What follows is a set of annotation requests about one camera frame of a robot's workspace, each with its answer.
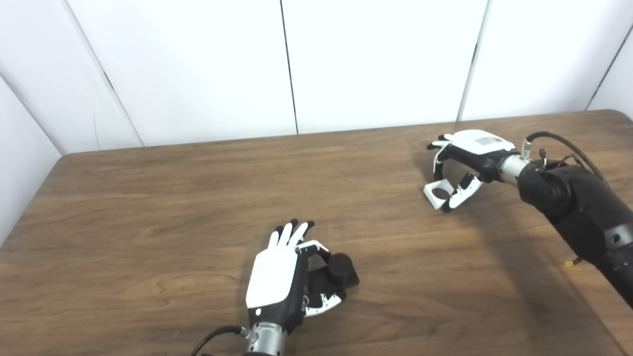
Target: white wall panel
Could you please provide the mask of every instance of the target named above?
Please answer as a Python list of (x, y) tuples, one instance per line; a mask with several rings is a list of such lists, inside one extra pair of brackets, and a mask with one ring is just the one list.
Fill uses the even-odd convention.
[(0, 245), (60, 157), (0, 79)]
[(299, 133), (457, 117), (485, 0), (283, 5)]
[(140, 145), (62, 2), (0, 1), (0, 74), (64, 151)]
[(614, 109), (633, 118), (633, 36), (622, 46), (589, 109)]
[(493, 0), (463, 119), (584, 110), (632, 23), (631, 0)]
[(146, 144), (296, 133), (278, 1), (70, 5)]

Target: black cable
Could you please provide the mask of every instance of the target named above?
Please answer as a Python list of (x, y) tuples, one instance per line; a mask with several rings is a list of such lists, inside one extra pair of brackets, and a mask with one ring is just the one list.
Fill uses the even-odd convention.
[(582, 160), (585, 161), (585, 163), (589, 166), (589, 168), (591, 168), (591, 170), (594, 172), (594, 174), (596, 174), (598, 176), (598, 178), (600, 178), (607, 186), (609, 185), (606, 182), (605, 177), (602, 175), (602, 173), (596, 167), (596, 165), (589, 159), (589, 157), (587, 157), (587, 155), (585, 155), (584, 152), (582, 152), (580, 150), (580, 148), (576, 147), (576, 145), (571, 143), (568, 139), (565, 139), (564, 137), (561, 137), (561, 136), (556, 135), (556, 134), (552, 134), (552, 133), (550, 133), (548, 131), (539, 131), (539, 132), (535, 132), (535, 133), (527, 136), (525, 138), (525, 140), (527, 142), (531, 143), (534, 139), (536, 139), (538, 137), (549, 137), (551, 139), (555, 139), (555, 140), (557, 140), (559, 142), (562, 142), (565, 146), (567, 146), (570, 149), (572, 149), (572, 151), (574, 151), (580, 158), (582, 158)]
[(204, 339), (202, 339), (202, 341), (200, 341), (196, 347), (194, 348), (194, 350), (189, 354), (189, 356), (196, 356), (197, 353), (200, 351), (200, 349), (207, 343), (209, 342), (210, 339), (213, 339), (214, 337), (220, 335), (220, 334), (227, 334), (227, 333), (234, 333), (239, 335), (242, 330), (244, 328), (241, 326), (236, 326), (236, 325), (225, 325), (225, 326), (220, 326), (219, 328), (215, 329), (211, 334), (207, 335), (204, 337)]

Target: black knob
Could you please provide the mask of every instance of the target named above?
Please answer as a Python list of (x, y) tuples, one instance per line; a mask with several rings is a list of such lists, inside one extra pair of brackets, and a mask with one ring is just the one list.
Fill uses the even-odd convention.
[(352, 259), (345, 253), (336, 253), (327, 265), (327, 279), (337, 286), (347, 286), (356, 275)]

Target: white robotic hand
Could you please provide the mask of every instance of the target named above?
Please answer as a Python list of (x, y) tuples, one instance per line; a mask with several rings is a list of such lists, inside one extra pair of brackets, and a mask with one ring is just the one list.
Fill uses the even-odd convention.
[[(434, 158), (433, 166), (436, 181), (427, 184), (424, 193), (435, 209), (441, 208), (445, 212), (450, 212), (462, 204), (475, 194), (483, 183), (503, 181), (501, 163), (507, 161), (506, 158), (509, 156), (516, 155), (519, 158), (519, 152), (514, 144), (482, 130), (463, 130), (452, 135), (442, 135), (439, 141), (434, 141), (427, 148), (439, 148), (439, 151)], [(444, 162), (448, 159), (454, 159), (473, 169), (462, 178), (456, 189), (453, 189), (442, 174)], [(440, 199), (433, 194), (434, 189), (444, 190), (450, 197)]]
[(327, 264), (331, 253), (318, 241), (304, 242), (312, 221), (297, 220), (278, 226), (270, 235), (268, 248), (257, 254), (246, 291), (251, 327), (274, 324), (284, 333), (301, 325), (304, 317), (322, 314), (345, 298), (345, 292), (305, 293), (308, 258), (320, 255)]

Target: wood grain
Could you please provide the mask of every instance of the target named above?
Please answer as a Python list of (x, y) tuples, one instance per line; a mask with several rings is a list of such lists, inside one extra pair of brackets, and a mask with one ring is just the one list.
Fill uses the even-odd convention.
[(361, 284), (306, 319), (289, 355), (633, 353), (633, 312), (592, 266), (563, 266), (571, 251), (515, 188), (433, 210), (426, 144), (469, 128), (561, 134), (633, 205), (633, 123), (615, 111), (72, 154), (0, 249), (0, 354), (186, 355), (247, 323), (254, 256), (293, 217), (351, 255)]

